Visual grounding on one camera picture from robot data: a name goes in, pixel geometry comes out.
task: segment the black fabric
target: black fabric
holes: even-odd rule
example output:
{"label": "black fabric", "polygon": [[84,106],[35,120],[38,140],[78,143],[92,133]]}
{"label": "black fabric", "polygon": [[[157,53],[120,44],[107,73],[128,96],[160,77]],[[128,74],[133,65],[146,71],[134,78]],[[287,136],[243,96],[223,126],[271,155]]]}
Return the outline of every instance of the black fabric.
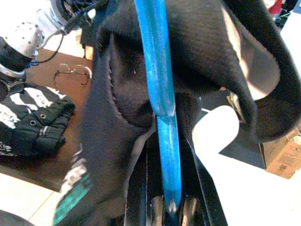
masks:
{"label": "black fabric", "polygon": [[85,46],[93,46],[93,29],[87,25],[81,28],[80,43]]}
{"label": "black fabric", "polygon": [[[36,92],[34,99],[27,89]],[[63,133],[75,105],[59,91],[22,83],[14,86],[0,102],[2,155],[56,155],[64,144]]]}
{"label": "black fabric", "polygon": [[293,60],[261,0],[225,0],[240,22],[275,57],[280,82],[266,98],[256,101],[256,134],[261,141],[283,136],[301,114],[301,84]]}
{"label": "black fabric", "polygon": [[[226,3],[275,56],[281,72],[280,83],[266,98],[253,101],[227,36],[222,2],[181,0],[166,2],[175,89],[199,96],[216,87],[228,88],[239,96],[245,129],[250,131],[251,138],[273,140],[287,133],[300,117],[301,89],[297,71],[261,1]],[[130,122],[148,126],[152,113],[146,92],[139,26],[131,0],[120,2],[118,10],[100,26],[98,37],[100,54],[108,45],[113,49],[112,73],[116,76],[112,79],[121,113]]]}
{"label": "black fabric", "polygon": [[8,87],[7,85],[0,79],[0,101],[4,100],[8,93]]}
{"label": "black fabric", "polygon": [[14,214],[0,210],[0,225],[1,226],[34,226],[27,220],[18,217]]}
{"label": "black fabric", "polygon": [[[232,2],[245,2],[246,5],[248,2],[250,11],[253,10],[251,7],[257,7],[253,1]],[[223,2],[169,0],[166,8],[176,96],[184,95],[177,98],[176,107],[179,110],[180,134],[191,141],[191,130],[199,108],[198,97],[221,86],[239,96],[246,119],[244,129],[253,140],[275,139],[297,122],[300,116],[300,81],[284,45],[277,48],[282,53],[282,59],[285,58],[286,66],[276,57],[281,68],[281,82],[277,90],[283,92],[275,91],[255,102],[237,54],[229,42],[222,15]],[[237,16],[244,9],[234,10],[232,7]],[[248,20],[247,23],[253,24],[253,27],[260,20],[263,20],[261,24],[272,23],[261,5]],[[135,164],[132,153],[134,143],[150,129],[153,122],[133,1],[109,1],[107,11],[99,12],[95,21],[98,21],[95,24],[98,31],[94,76],[82,126],[82,145],[72,160],[71,171],[66,175],[62,192],[66,187],[68,189],[55,213],[55,226],[105,226],[110,225],[112,218],[124,214],[128,181]],[[259,39],[255,29],[244,21],[242,23],[268,51],[275,54],[273,44],[266,45],[270,41],[266,32],[271,32],[275,41],[280,40],[275,26],[262,33]],[[288,72],[291,73],[290,78],[286,77]],[[262,105],[264,102],[268,102],[267,107]],[[198,164],[200,171],[203,171],[200,161]],[[87,186],[87,177],[91,179],[90,187]],[[200,177],[212,185],[208,173],[204,171]],[[216,193],[212,186],[204,189],[208,190],[207,194]]]}

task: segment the eyeglasses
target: eyeglasses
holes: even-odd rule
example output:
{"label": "eyeglasses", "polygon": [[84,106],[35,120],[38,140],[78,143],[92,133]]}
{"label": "eyeglasses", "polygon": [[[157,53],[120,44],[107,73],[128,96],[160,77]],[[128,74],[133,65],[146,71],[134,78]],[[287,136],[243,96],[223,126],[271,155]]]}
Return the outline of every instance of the eyeglasses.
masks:
{"label": "eyeglasses", "polygon": [[87,66],[76,65],[72,70],[70,70],[70,67],[67,64],[60,64],[57,72],[53,77],[53,83],[56,84],[55,79],[59,74],[72,74],[72,73],[85,75],[87,77],[86,81],[81,83],[82,86],[86,86],[88,84],[89,79],[92,78],[92,71]]}

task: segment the teal stripe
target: teal stripe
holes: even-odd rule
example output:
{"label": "teal stripe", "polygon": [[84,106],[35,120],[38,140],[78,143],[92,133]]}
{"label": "teal stripe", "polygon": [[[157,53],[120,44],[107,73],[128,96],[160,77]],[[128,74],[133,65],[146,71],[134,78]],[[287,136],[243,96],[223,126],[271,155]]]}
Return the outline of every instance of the teal stripe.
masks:
{"label": "teal stripe", "polygon": [[77,205],[77,203],[79,203],[79,201],[90,191],[92,186],[92,180],[90,179],[89,175],[84,176],[79,181],[79,183],[57,207],[53,220],[54,226],[60,223],[67,216],[67,214]]}

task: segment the black cable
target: black cable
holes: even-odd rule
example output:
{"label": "black cable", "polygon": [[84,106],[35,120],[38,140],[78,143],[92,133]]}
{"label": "black cable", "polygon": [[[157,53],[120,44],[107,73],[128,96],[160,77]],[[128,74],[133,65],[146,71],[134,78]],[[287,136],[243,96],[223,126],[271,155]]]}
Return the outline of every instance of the black cable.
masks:
{"label": "black cable", "polygon": [[62,32],[62,39],[60,41],[60,44],[57,48],[57,50],[53,53],[53,55],[51,57],[49,57],[48,59],[46,60],[43,60],[43,61],[34,61],[32,62],[32,64],[42,64],[42,63],[46,63],[48,62],[49,60],[52,60],[56,54],[58,53],[58,50],[60,49],[61,45],[62,45],[62,42],[63,42],[63,39],[64,39],[64,33],[68,34],[76,25],[77,25],[77,22],[79,21],[79,19],[86,13],[86,12],[89,12],[90,10],[94,9],[94,8],[102,8],[104,7],[106,4],[108,3],[108,0],[101,0],[101,1],[98,1],[84,9],[82,9],[78,15],[72,17],[70,20],[67,21],[66,25],[64,26],[64,30],[61,31]]}
{"label": "black cable", "polygon": [[59,44],[58,48],[56,49],[56,51],[52,54],[51,57],[49,57],[48,59],[43,60],[43,61],[34,61],[33,63],[34,64],[42,64],[42,63],[48,62],[49,60],[52,60],[56,56],[56,54],[58,53],[58,50],[60,49],[63,40],[64,40],[64,35],[62,34],[62,38],[61,38],[60,44]]}
{"label": "black cable", "polygon": [[101,0],[96,3],[93,3],[92,5],[83,8],[78,14],[74,17],[72,17],[70,20],[67,21],[66,25],[64,26],[63,32],[68,34],[79,22],[80,18],[90,10],[94,8],[102,8],[108,3],[108,0]]}

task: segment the white floor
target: white floor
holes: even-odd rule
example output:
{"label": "white floor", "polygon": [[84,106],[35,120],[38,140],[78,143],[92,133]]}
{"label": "white floor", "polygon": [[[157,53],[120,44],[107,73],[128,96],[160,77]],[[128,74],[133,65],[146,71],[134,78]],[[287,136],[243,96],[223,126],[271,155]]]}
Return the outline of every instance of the white floor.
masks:
{"label": "white floor", "polygon": [[16,214],[35,226],[52,226],[61,194],[0,173],[0,210]]}

